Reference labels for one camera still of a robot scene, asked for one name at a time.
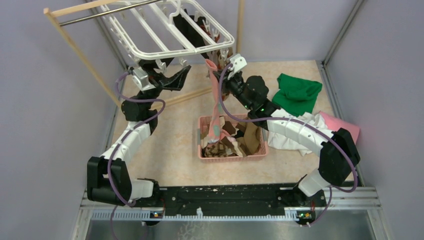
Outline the pink cloth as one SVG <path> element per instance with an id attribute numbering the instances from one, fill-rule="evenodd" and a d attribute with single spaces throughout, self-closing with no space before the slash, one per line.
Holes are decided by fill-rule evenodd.
<path id="1" fill-rule="evenodd" d="M 357 125 L 354 125 L 352 123 L 346 122 L 340 118 L 337 118 L 335 116 L 331 116 L 323 111 L 320 111 L 319 114 L 322 116 L 322 118 L 325 121 L 325 124 L 329 130 L 332 131 L 338 131 L 340 128 L 343 128 L 347 131 L 349 131 L 353 142 L 356 144 L 358 141 L 358 137 L 360 134 L 360 127 Z"/>

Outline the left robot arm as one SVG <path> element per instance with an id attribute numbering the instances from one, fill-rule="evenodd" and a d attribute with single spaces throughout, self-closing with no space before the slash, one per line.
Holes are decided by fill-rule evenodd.
<path id="1" fill-rule="evenodd" d="M 127 164 L 158 126 L 158 116 L 166 106 L 159 98 L 161 92 L 180 91 L 192 67 L 186 65 L 169 77 L 157 72 L 157 67 L 155 63 L 141 61 L 137 68 L 130 67 L 115 81 L 115 92 L 123 99 L 121 111 L 127 126 L 108 150 L 87 162 L 86 195 L 90 201 L 130 207 L 138 201 L 149 207 L 160 202 L 158 182 L 131 179 Z"/>

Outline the green shirt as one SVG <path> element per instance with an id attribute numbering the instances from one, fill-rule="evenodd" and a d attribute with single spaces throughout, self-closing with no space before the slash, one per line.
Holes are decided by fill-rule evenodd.
<path id="1" fill-rule="evenodd" d="M 286 112 L 296 117 L 304 113 L 311 114 L 316 104 L 323 84 L 318 81 L 307 80 L 280 74 L 277 78 L 278 91 L 272 97 L 272 102 Z"/>

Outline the pink sock with teal spots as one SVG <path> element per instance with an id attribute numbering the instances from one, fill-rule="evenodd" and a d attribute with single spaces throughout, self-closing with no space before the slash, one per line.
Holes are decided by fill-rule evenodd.
<path id="1" fill-rule="evenodd" d="M 211 61 L 210 59 L 205 60 L 205 65 L 208 69 L 208 78 L 211 83 L 211 93 L 213 96 L 213 107 L 212 107 L 212 115 L 211 120 L 209 122 L 209 130 L 208 134 L 206 136 L 207 144 L 215 144 L 219 142 L 221 139 L 221 132 L 222 132 L 222 126 L 221 126 L 221 115 L 220 115 L 220 108 L 221 103 L 221 93 L 219 91 L 219 80 L 215 76 L 215 72 L 218 71 L 218 68 L 216 64 Z"/>

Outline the black hanging sock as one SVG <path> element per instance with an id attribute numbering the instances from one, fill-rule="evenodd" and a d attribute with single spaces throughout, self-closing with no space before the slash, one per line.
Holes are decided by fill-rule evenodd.
<path id="1" fill-rule="evenodd" d="M 206 20 L 206 18 L 204 16 L 200 16 L 195 22 L 205 32 L 206 27 L 203 23 L 204 20 Z M 204 38 L 195 30 L 193 26 L 189 24 L 189 22 L 184 17 L 182 17 L 181 14 L 173 18 L 173 23 L 194 47 L 198 48 L 206 46 Z M 201 53 L 201 55 L 203 58 L 209 59 L 206 53 Z"/>

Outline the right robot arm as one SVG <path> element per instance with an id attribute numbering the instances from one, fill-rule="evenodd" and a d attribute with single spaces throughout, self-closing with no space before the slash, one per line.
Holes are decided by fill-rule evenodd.
<path id="1" fill-rule="evenodd" d="M 243 79 L 242 72 L 215 70 L 212 76 L 218 83 L 218 94 L 230 93 L 248 112 L 247 123 L 294 140 L 319 157 L 319 165 L 301 178 L 293 192 L 293 200 L 299 206 L 307 206 L 314 194 L 324 188 L 343 191 L 342 184 L 353 176 L 352 193 L 359 185 L 357 164 L 361 158 L 348 130 L 326 130 L 284 113 L 283 109 L 268 99 L 269 88 L 260 75 Z"/>

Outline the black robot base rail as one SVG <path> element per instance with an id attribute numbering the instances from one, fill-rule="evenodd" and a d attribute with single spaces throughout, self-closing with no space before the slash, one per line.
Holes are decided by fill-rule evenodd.
<path id="1" fill-rule="evenodd" d="M 373 187 L 354 192 L 325 188 L 304 200 L 294 199 L 291 184 L 168 186 L 158 199 L 139 200 L 134 207 L 94 202 L 83 196 L 83 210 L 95 220 L 182 222 L 287 221 L 308 226 L 330 211 L 379 210 Z"/>

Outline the wooden clothes rack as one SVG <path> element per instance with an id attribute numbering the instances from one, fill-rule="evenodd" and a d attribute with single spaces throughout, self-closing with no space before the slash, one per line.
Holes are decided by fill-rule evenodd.
<path id="1" fill-rule="evenodd" d="M 108 17 L 108 21 L 112 26 L 112 31 L 118 36 L 118 38 L 123 41 L 123 47 L 128 50 L 129 54 L 134 57 L 135 60 L 153 60 L 159 67 L 162 73 L 165 73 L 167 70 L 166 64 L 163 61 L 165 58 L 179 58 L 180 64 L 185 66 L 183 57 L 193 56 L 195 54 L 201 54 L 206 52 L 211 52 L 215 50 L 220 50 L 221 52 L 228 50 L 230 47 L 234 47 L 236 50 L 240 49 L 241 46 L 241 32 L 243 28 L 243 16 L 244 16 L 244 4 L 243 0 L 238 2 L 237 10 L 237 33 L 236 37 L 233 37 L 220 23 L 218 23 L 197 1 L 190 0 L 189 4 L 195 7 L 196 13 L 201 14 L 205 17 L 205 29 L 201 29 L 198 26 L 194 19 L 191 19 L 190 16 L 183 11 L 182 1 L 181 0 L 163 0 L 162 4 L 173 5 L 175 11 L 169 15 L 165 15 L 163 10 L 158 7 L 156 0 L 94 0 L 88 1 L 83 4 L 51 11 L 49 8 L 44 8 L 43 14 L 48 18 L 51 24 L 56 28 L 60 33 L 62 38 L 67 42 L 67 44 L 73 49 L 76 55 L 79 57 L 81 62 L 86 66 L 90 71 L 93 77 L 96 79 L 97 83 L 103 88 L 103 90 L 108 94 L 112 99 L 115 105 L 119 105 L 120 101 L 112 92 L 111 88 L 107 86 L 104 79 L 96 71 L 92 63 L 87 59 L 82 50 L 78 47 L 75 41 L 71 38 L 69 33 L 64 29 L 64 26 L 72 25 L 75 23 L 84 22 L 87 20 L 99 18 L 99 17 Z M 142 17 L 140 13 L 136 11 L 137 7 L 148 6 L 151 8 L 154 14 L 157 15 L 164 27 L 173 35 L 173 37 L 182 45 L 182 50 L 169 50 L 158 35 L 153 31 L 149 26 L 146 20 Z M 78 13 L 81 11 L 91 10 L 95 8 L 102 8 L 103 11 L 89 15 L 86 17 L 81 17 L 78 19 L 66 21 L 60 23 L 57 18 Z M 112 17 L 114 13 L 122 12 L 129 10 L 132 14 L 138 19 L 139 23 L 154 40 L 154 42 L 161 49 L 159 52 L 146 53 L 140 51 L 132 39 L 128 36 L 125 29 L 121 24 Z M 193 29 L 202 36 L 202 39 L 207 41 L 206 46 L 195 47 L 192 43 L 189 42 L 188 38 L 183 36 L 183 33 L 177 29 L 174 23 L 174 18 L 178 15 L 181 15 L 184 19 L 187 20 L 188 24 L 193 27 Z"/>

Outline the orange brown argyle sock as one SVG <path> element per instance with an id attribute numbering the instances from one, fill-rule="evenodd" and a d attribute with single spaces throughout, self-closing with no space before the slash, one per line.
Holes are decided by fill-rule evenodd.
<path id="1" fill-rule="evenodd" d="M 221 56 L 221 51 L 220 50 L 216 50 L 213 51 L 210 54 L 210 59 L 208 62 L 208 76 L 209 76 L 209 80 L 211 83 L 211 89 L 212 89 L 212 95 L 213 95 L 213 99 L 216 103 L 218 103 L 218 96 L 219 96 L 219 81 L 220 81 L 220 77 L 222 74 L 222 71 L 224 69 L 224 67 L 229 63 L 228 60 L 224 57 Z M 226 80 L 228 78 L 229 75 L 229 70 L 227 70 L 227 72 L 224 75 L 223 78 L 223 83 L 222 83 L 222 88 L 221 88 L 221 99 L 224 102 L 230 95 L 229 90 L 227 90 L 226 88 Z"/>

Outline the white cloth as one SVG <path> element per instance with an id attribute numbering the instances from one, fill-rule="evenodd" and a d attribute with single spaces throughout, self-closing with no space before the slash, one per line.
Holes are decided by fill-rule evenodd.
<path id="1" fill-rule="evenodd" d="M 323 147 L 322 143 L 328 141 L 319 133 L 328 138 L 333 136 L 332 131 L 328 129 L 320 114 L 313 115 L 306 112 L 295 117 L 281 109 L 271 116 L 287 119 L 271 122 L 267 143 L 269 147 L 274 149 L 298 150 L 302 156 L 310 153 L 319 155 Z"/>

